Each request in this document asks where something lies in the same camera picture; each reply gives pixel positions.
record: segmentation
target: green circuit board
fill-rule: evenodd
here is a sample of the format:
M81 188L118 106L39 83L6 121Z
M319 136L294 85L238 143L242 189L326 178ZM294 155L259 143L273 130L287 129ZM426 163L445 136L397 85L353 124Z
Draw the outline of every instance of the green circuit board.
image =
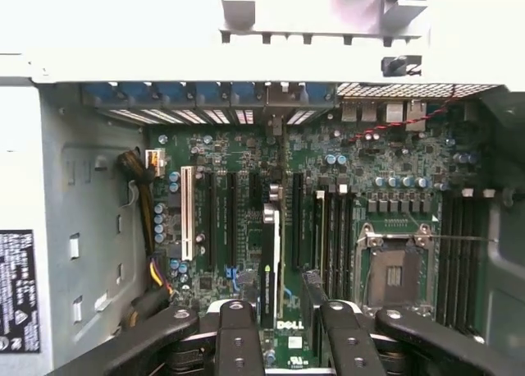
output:
M201 314L219 299L257 301L267 245L263 205L270 202L270 185L281 187L278 315L274 328L261 331L262 349L275 352L267 366L317 365L300 311L301 272L309 268L321 269L330 298L351 300L365 313L400 301L432 316L440 243L419 243L417 234L441 231L442 186L480 180L480 162L454 159L462 150L477 152L480 137L459 109L420 131L378 131L349 144L345 140L370 124L345 122L341 115L333 111L304 126L283 126L282 136L264 126L151 128L150 147L162 149L167 161L153 185L155 203L166 210L157 254L176 289L174 300ZM194 167L194 234L203 234L188 263L176 259L181 188L172 179L182 167ZM364 239L369 229L395 238L381 239L378 251ZM381 292L384 279L391 292ZM412 283L402 284L405 279Z

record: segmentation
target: label sticker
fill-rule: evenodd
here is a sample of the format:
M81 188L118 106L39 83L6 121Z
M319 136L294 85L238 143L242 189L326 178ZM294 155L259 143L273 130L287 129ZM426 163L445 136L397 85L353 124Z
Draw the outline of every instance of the label sticker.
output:
M303 349L303 337L288 337L289 349Z
M0 230L0 354L39 353L31 230Z

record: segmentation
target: red cable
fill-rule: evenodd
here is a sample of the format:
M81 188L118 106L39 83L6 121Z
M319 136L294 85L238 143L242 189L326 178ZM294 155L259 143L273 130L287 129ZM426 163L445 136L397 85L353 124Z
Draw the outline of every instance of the red cable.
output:
M380 125L375 126L373 128L369 128L368 130L365 130L364 132L361 132L359 134L354 135L352 138L349 139L349 142L353 143L356 140L359 140L359 139L363 138L366 134L373 133L374 131L382 131L382 130L386 130L386 129L391 128L391 127L399 127L399 126L404 126L406 124L414 124L414 123L417 123L417 122L422 122L423 120L428 120L428 119L433 118L434 116L437 116L437 115L440 115L442 113L445 113L447 111L448 105L456 100L454 98L455 90L456 90L456 85L453 85L452 86L452 94L451 94L450 98L447 99L443 103L443 105L441 105L438 109L436 109L433 112L428 113L426 116L420 117L418 119L405 120L404 122L392 122L392 123L388 123L388 124L380 124Z

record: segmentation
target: ventilation grille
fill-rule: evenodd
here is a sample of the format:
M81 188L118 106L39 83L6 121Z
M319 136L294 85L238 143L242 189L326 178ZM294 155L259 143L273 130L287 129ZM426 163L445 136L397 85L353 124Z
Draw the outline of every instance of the ventilation grille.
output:
M467 97L493 89L498 85L455 85L455 98ZM337 95L352 99L447 99L452 95L453 84L365 84L343 83L337 88Z

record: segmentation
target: yellow wire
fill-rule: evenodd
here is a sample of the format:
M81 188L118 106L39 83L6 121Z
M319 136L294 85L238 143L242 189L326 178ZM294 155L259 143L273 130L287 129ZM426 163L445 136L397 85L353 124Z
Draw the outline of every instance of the yellow wire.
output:
M149 264L149 272L151 273L151 277L153 278L153 280L160 286L164 286L164 284L162 283L162 280L159 276L157 276L157 273L155 272L155 268L153 267L153 263L150 263Z

